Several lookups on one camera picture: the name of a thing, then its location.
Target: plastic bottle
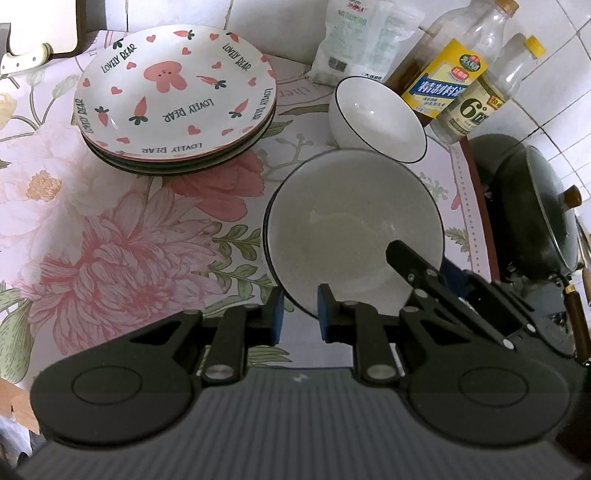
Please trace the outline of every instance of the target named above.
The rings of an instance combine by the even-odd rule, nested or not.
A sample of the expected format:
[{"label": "plastic bottle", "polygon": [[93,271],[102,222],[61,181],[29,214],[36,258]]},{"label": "plastic bottle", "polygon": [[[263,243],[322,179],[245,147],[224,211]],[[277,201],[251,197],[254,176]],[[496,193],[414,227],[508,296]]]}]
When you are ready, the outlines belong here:
[{"label": "plastic bottle", "polygon": [[479,0],[442,15],[385,84],[427,125],[496,60],[518,8],[515,0]]},{"label": "plastic bottle", "polygon": [[515,96],[528,67],[544,53],[534,36],[513,36],[489,69],[431,123],[435,134],[448,145],[460,141]]}]

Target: yellow bottle cap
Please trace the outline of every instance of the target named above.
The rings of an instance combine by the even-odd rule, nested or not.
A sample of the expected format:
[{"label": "yellow bottle cap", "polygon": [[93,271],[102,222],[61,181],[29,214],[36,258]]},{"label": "yellow bottle cap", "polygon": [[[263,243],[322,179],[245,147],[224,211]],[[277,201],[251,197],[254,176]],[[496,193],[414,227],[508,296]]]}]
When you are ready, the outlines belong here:
[{"label": "yellow bottle cap", "polygon": [[515,12],[519,9],[519,4],[515,0],[495,0],[495,2],[510,18],[512,18],[513,15],[515,15]]},{"label": "yellow bottle cap", "polygon": [[546,54],[546,49],[540,41],[533,35],[525,41],[527,49],[534,54],[534,57],[539,59]]}]

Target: pink bear print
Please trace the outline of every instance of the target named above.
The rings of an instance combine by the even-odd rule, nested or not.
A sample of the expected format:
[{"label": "pink bear print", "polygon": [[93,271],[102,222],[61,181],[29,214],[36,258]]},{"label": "pink bear print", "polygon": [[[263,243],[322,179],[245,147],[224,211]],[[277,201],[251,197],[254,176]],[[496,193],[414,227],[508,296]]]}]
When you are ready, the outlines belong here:
[{"label": "pink bear print", "polygon": [[177,61],[162,61],[144,70],[144,78],[156,82],[160,93],[167,93],[172,85],[177,90],[187,88],[187,82],[181,77],[183,66]]}]

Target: cutting board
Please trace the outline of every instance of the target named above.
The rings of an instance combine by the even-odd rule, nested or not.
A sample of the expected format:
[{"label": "cutting board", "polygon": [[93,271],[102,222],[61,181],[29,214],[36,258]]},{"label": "cutting board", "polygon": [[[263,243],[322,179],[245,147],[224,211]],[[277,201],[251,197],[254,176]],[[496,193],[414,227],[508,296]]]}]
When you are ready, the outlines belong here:
[{"label": "cutting board", "polygon": [[83,1],[0,0],[0,3],[0,22],[11,23],[8,47],[12,54],[25,54],[41,43],[48,43],[52,54],[74,54],[79,49],[85,19]]}]

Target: carrot print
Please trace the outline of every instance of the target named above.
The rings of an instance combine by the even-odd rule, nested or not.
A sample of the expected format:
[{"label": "carrot print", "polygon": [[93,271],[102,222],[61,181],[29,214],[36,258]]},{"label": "carrot print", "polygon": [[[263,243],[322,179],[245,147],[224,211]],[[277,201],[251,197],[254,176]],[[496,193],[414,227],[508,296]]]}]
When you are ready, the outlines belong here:
[{"label": "carrot print", "polygon": [[142,97],[135,106],[134,115],[129,117],[129,121],[133,122],[135,125],[139,125],[141,122],[147,122],[148,119],[145,116],[147,110],[148,105],[146,104],[146,97]]},{"label": "carrot print", "polygon": [[174,34],[179,37],[187,37],[187,40],[191,40],[195,36],[193,30],[177,30]]},{"label": "carrot print", "polygon": [[216,88],[216,90],[227,87],[226,80],[216,80],[215,78],[204,77],[203,75],[197,75],[197,78],[201,79],[202,82],[208,83],[209,85],[213,85]]},{"label": "carrot print", "polygon": [[146,114],[147,109],[148,105],[146,104],[146,97],[142,97],[139,103],[135,106],[134,115],[144,116]]},{"label": "carrot print", "polygon": [[101,106],[98,108],[95,108],[95,112],[99,113],[99,122],[102,123],[104,126],[107,126],[108,122],[109,122],[109,115],[107,115],[107,112],[109,111],[108,108],[102,108]]},{"label": "carrot print", "polygon": [[244,109],[246,108],[246,106],[248,105],[248,100],[244,100],[240,105],[238,105],[233,112],[228,112],[232,118],[240,118],[242,116],[242,112],[244,111]]},{"label": "carrot print", "polygon": [[238,35],[236,35],[235,33],[228,32],[228,33],[226,33],[226,35],[228,35],[236,43],[240,42],[240,38],[238,38]]}]

